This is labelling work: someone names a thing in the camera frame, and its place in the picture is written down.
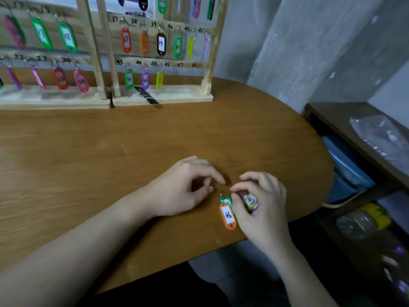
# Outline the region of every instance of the wooden rack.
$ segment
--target wooden rack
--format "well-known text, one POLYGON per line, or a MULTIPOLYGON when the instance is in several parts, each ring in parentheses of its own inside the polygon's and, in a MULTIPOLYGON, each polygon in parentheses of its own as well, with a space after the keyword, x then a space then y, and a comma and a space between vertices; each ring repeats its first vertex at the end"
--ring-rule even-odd
MULTIPOLYGON (((171 4, 174 5, 175 1, 168 0, 169 7, 171 4)), ((8 15, 12 11, 12 15, 18 20, 27 39, 26 50, 15 47, 13 39, 1 20, 0 57, 10 58, 13 65, 30 58, 39 63, 56 60, 60 65, 78 63, 80 68, 83 65, 92 66, 96 79, 96 87, 90 87, 89 91, 83 94, 76 86, 68 90, 47 86, 46 90, 42 90, 38 85, 25 85, 20 91, 14 85, 5 85, 0 90, 0 109, 109 108, 111 103, 115 106, 149 104, 146 97, 143 97, 137 88, 126 89, 125 86, 120 86, 117 65, 128 63, 135 68, 148 65, 151 69, 159 67, 163 69, 204 69, 205 75, 201 85, 163 85, 161 89, 156 89, 155 84, 151 82, 146 92, 161 104, 212 101, 212 76, 229 0, 217 1, 218 6, 214 9, 213 15, 213 20, 217 20, 216 26, 209 28, 186 24, 183 18, 171 15, 170 10, 163 15, 158 14, 156 3, 150 6, 156 7, 156 17, 159 19, 108 12, 105 0, 96 0, 98 11, 90 11, 88 0, 76 0, 77 8, 42 4, 38 1, 0 0, 0 13, 8 15), (35 13, 41 19, 54 50, 47 51, 43 48, 33 29, 28 12, 35 13), (123 18, 129 24, 132 39, 132 51, 129 54, 125 54, 122 50, 120 20, 123 18), (77 53, 73 54, 66 50, 59 34, 58 19, 72 27, 78 44, 77 53), (141 26, 148 32, 149 57, 141 57, 139 43, 141 26), (164 57, 159 56, 156 51, 158 28, 167 39, 167 53, 164 57), (183 34, 206 35, 211 38, 206 60, 182 60, 182 57, 179 59, 174 57, 173 41, 176 35, 183 34), (101 58, 108 60, 112 86, 107 86, 101 58)), ((207 10, 207 4, 202 4, 202 11, 205 10, 207 10)))

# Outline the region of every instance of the plastic bag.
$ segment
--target plastic bag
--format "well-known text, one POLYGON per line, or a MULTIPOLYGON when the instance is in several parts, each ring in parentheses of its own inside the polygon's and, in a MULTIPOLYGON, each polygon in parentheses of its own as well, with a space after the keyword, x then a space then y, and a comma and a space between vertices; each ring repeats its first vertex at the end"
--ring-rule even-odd
POLYGON ((409 175, 409 143, 386 115, 349 120, 358 136, 396 169, 409 175))

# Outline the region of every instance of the wooden base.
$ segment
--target wooden base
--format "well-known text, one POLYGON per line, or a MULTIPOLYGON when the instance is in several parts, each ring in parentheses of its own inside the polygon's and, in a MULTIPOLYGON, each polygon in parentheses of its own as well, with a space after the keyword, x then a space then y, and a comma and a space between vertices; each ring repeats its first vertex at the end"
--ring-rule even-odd
POLYGON ((4 85, 0 90, 1 110, 56 110, 56 109, 108 109, 110 100, 99 97, 97 87, 90 87, 80 93, 76 86, 59 90, 47 86, 42 90, 38 85, 25 85, 18 90, 15 85, 4 85))
MULTIPOLYGON (((149 104, 148 101, 136 90, 120 86, 122 97, 112 98, 115 106, 140 106, 149 104)), ((186 103, 213 101, 211 94, 203 94, 200 85, 163 85, 161 89, 150 86, 148 92, 159 104, 186 103)))

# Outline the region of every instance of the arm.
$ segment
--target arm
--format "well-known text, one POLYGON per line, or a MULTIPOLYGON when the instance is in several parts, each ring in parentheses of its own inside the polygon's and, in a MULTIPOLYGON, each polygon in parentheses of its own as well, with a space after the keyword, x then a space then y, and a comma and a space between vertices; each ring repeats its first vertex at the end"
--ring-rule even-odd
POLYGON ((177 162, 147 186, 129 194, 0 275, 4 306, 74 306, 134 232, 156 216, 190 210, 225 183, 207 160, 177 162), (192 192, 192 180, 205 177, 192 192))
POLYGON ((247 172, 240 178, 258 180, 259 185, 250 181, 240 182, 230 190, 248 190, 257 197, 259 208, 249 214, 240 197, 232 193, 237 221, 246 236, 276 266, 291 306, 337 306, 291 241, 285 215, 287 191, 284 186, 277 178, 264 172, 247 172))

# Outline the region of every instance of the blue bin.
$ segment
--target blue bin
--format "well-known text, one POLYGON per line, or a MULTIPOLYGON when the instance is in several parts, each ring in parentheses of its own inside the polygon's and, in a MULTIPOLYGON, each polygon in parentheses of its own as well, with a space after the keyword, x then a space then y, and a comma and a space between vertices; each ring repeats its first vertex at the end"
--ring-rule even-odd
POLYGON ((331 204, 364 192, 375 182, 358 166, 361 156, 336 135, 323 136, 332 160, 335 163, 334 184, 327 203, 331 204))

